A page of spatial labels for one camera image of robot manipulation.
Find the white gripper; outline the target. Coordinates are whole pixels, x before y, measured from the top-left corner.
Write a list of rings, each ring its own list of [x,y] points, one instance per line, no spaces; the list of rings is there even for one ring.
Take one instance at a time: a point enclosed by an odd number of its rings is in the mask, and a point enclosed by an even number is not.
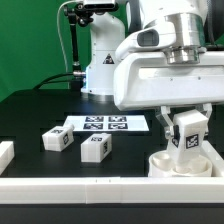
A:
[[[173,65],[162,52],[130,54],[114,72],[114,102],[120,110],[158,107],[155,115],[166,139],[174,137],[168,106],[196,105],[203,140],[209,133],[211,103],[224,102],[224,52],[201,54],[199,64]]]

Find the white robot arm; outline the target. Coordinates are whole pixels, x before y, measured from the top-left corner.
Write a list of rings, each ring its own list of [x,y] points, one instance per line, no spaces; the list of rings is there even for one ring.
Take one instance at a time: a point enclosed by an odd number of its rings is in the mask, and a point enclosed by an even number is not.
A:
[[[90,12],[128,2],[129,36],[116,48],[114,102],[121,110],[168,109],[224,102],[224,0],[84,0]]]

